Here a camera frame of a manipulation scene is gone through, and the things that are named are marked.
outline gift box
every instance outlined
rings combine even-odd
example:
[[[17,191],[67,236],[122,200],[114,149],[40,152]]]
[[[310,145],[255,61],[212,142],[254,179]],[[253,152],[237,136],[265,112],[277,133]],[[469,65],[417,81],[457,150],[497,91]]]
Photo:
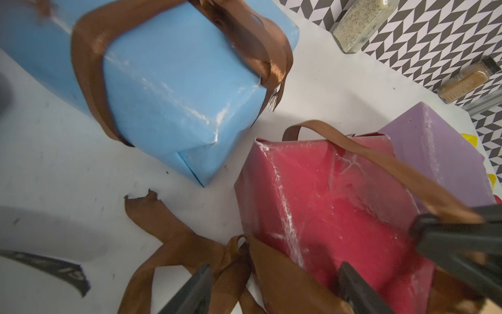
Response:
[[[79,18],[108,2],[2,1],[0,48],[90,115],[70,40]],[[298,27],[271,0],[246,2],[296,46]],[[123,138],[203,186],[255,121],[266,95],[222,31],[188,2],[118,37],[102,68],[109,110]]]
[[[390,137],[397,158],[467,206],[496,203],[483,155],[425,103],[419,102],[379,132]],[[425,206],[415,201],[426,213]]]
[[[394,155],[386,135],[352,139]],[[425,313],[434,264],[408,236],[418,209],[377,165],[328,141],[256,139],[235,192],[244,233],[333,292],[347,261],[397,314]]]

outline geometric patterned backsplash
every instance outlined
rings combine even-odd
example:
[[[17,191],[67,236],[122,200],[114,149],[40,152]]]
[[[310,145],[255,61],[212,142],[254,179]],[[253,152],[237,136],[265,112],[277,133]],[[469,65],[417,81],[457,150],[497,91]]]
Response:
[[[280,0],[333,31],[354,0]],[[436,89],[482,56],[502,65],[502,0],[401,0],[398,9],[362,47],[397,72]],[[463,107],[497,90],[502,73],[454,102]]]
[[[499,182],[502,182],[502,108],[495,106],[471,117]]]

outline yellow object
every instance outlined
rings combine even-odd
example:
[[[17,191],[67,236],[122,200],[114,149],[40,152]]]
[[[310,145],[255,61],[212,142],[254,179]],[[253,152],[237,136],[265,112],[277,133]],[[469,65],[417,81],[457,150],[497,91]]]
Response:
[[[477,146],[477,136],[471,134],[460,134],[463,136],[469,143],[471,143],[474,147]]]
[[[488,179],[490,179],[490,182],[491,182],[491,189],[493,189],[495,187],[495,182],[497,181],[497,176],[494,175],[493,173],[490,173],[488,175]]]

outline white countertop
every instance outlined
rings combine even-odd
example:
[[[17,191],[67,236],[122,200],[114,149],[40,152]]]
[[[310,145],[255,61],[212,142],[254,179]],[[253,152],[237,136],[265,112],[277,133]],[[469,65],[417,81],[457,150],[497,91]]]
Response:
[[[458,132],[476,135],[467,112],[364,53],[343,54],[330,33],[283,9],[300,27],[283,99],[260,116],[206,189],[109,139],[0,50],[7,98],[0,106],[0,244],[8,239],[1,248],[69,259],[91,283],[81,298],[67,283],[0,258],[0,312],[115,313],[132,273],[160,246],[128,219],[125,195],[151,188],[196,233],[222,243],[242,233],[233,183],[255,137],[278,141],[287,126],[308,119],[345,134],[374,132],[419,101]],[[302,131],[301,138],[317,137]],[[495,193],[502,196],[498,182]],[[156,271],[152,313],[188,278],[182,267]]]

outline purple wrapping paper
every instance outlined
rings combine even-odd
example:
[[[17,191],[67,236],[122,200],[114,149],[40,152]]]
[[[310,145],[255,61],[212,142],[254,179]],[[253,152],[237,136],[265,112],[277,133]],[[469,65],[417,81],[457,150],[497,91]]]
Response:
[[[495,203],[484,157],[423,102],[380,129],[396,157],[436,181],[469,207]],[[420,213],[427,209],[416,198]]]

